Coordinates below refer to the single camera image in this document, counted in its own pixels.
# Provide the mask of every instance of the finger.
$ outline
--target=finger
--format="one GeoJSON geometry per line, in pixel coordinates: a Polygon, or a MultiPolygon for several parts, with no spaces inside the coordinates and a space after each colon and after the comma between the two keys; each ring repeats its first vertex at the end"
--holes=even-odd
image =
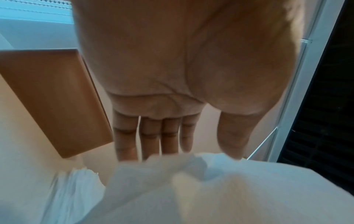
{"type": "Polygon", "coordinates": [[[160,153],[161,120],[142,117],[139,126],[142,158],[146,160],[152,154],[160,153]]]}
{"type": "Polygon", "coordinates": [[[180,145],[184,152],[190,152],[193,146],[193,134],[200,118],[200,113],[182,118],[180,129],[180,145]]]}
{"type": "Polygon", "coordinates": [[[114,147],[119,161],[138,160],[136,152],[136,128],[139,117],[129,117],[113,111],[114,147]]]}
{"type": "Polygon", "coordinates": [[[218,143],[224,153],[235,159],[241,159],[250,135],[263,115],[235,115],[222,112],[218,124],[218,143]]]}
{"type": "Polygon", "coordinates": [[[162,154],[178,153],[178,128],[181,118],[164,119],[161,131],[162,154]]]}

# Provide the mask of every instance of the wooden panel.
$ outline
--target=wooden panel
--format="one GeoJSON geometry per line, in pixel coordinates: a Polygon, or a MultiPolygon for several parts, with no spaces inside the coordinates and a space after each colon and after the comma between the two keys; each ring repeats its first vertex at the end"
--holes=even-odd
{"type": "Polygon", "coordinates": [[[61,157],[112,142],[106,114],[76,50],[3,51],[0,74],[61,157]]]}

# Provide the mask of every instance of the hand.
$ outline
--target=hand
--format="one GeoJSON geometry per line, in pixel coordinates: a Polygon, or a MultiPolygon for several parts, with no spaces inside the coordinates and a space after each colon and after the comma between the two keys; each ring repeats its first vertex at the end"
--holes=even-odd
{"type": "Polygon", "coordinates": [[[83,56],[114,109],[119,160],[190,151],[205,104],[233,158],[279,100],[303,27],[300,0],[73,0],[83,56]]]}

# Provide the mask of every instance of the white fabric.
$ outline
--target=white fabric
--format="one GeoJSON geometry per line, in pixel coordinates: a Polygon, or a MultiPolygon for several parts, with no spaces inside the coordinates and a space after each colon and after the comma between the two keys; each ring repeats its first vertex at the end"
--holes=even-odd
{"type": "Polygon", "coordinates": [[[354,223],[354,198],[295,166],[224,154],[153,157],[118,167],[80,224],[354,223]]]}
{"type": "Polygon", "coordinates": [[[41,224],[74,224],[102,199],[105,186],[89,169],[59,172],[53,181],[41,224]]]}

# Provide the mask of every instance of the palm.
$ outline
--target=palm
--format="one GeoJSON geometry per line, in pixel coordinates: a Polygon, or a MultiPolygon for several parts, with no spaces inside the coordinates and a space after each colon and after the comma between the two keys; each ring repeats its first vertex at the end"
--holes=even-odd
{"type": "Polygon", "coordinates": [[[288,83],[302,35],[300,1],[266,2],[73,1],[83,55],[115,110],[119,159],[136,159],[139,116],[144,158],[160,140],[163,153],[177,152],[179,128],[189,151],[206,103],[222,111],[219,145],[242,157],[288,83]]]}

